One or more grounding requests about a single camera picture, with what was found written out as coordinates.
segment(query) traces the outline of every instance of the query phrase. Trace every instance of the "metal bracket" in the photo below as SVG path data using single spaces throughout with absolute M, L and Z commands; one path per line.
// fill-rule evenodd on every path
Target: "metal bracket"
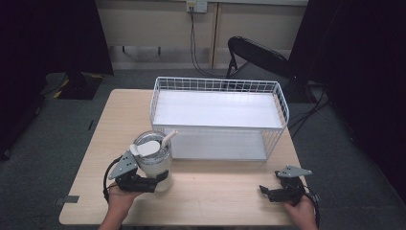
M 113 172 L 108 176 L 108 179 L 114 179 L 124 173 L 128 173 L 136 169 L 138 169 L 137 161 L 135 161 L 134 155 L 131 153 L 131 151 L 127 150 L 125 154 L 123 154 L 116 168 L 114 168 Z
M 309 170 L 304 170 L 301 168 L 297 168 L 291 165 L 287 165 L 286 167 L 283 168 L 283 170 L 281 170 L 280 172 L 278 172 L 278 176 L 280 177 L 297 177 L 297 176 L 301 176 L 301 175 L 310 175 L 313 174 L 312 171 Z

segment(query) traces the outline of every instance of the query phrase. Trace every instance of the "white cup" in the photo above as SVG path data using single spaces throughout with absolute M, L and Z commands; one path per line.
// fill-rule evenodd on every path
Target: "white cup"
M 135 145 L 142 145 L 149 141 L 162 142 L 165 137 L 165 133 L 160 131 L 147 131 L 141 134 L 135 141 Z M 149 178 L 156 178 L 157 175 L 168 171 L 168 177 L 159 182 L 155 188 L 155 192 L 163 192 L 167 190 L 173 183 L 172 174 L 170 171 L 172 154 L 170 141 L 164 148 L 160 148 L 157 152 L 151 155 L 142 157 L 141 155 L 134 156 L 138 166 L 146 176 Z

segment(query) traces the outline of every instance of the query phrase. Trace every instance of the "white wire basket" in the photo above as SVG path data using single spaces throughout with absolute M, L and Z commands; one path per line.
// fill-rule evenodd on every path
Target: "white wire basket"
M 178 131 L 173 158 L 263 161 L 289 110 L 276 81 L 158 77 L 150 120 L 154 130 Z

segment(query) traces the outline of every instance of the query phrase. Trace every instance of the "black folding chair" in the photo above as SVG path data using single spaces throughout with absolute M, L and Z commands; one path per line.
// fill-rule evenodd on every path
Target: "black folding chair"
M 294 80 L 294 75 L 284 56 L 242 36 L 231 37 L 228 47 L 231 60 L 226 79 L 277 81 L 283 93 L 287 93 L 286 88 Z M 247 62 L 238 68 L 236 56 Z

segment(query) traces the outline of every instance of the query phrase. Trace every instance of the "black curtain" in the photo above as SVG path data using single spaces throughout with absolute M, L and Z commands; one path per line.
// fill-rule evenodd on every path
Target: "black curtain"
M 290 62 L 406 201 L 406 1 L 310 0 Z
M 27 115 L 46 76 L 67 72 L 113 75 L 94 0 L 1 1 L 0 153 L 32 115 Z

